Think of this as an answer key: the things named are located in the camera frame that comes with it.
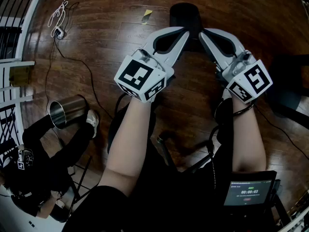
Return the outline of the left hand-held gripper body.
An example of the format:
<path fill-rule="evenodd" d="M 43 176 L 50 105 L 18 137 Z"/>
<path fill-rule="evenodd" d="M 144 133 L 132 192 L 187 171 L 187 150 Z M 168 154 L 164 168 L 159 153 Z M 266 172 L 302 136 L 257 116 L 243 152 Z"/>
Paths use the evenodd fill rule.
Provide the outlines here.
<path fill-rule="evenodd" d="M 114 81 L 126 94 L 147 103 L 155 100 L 157 93 L 167 86 L 167 80 L 173 75 L 172 67 L 138 48 L 131 56 L 125 57 Z"/>

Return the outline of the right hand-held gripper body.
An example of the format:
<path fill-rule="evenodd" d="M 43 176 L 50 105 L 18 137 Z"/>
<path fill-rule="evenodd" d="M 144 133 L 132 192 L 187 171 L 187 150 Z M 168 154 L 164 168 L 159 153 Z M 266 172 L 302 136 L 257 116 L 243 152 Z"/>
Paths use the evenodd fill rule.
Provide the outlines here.
<path fill-rule="evenodd" d="M 219 82 L 244 104 L 257 99 L 273 84 L 263 62 L 248 50 L 230 57 L 216 50 L 215 60 Z"/>

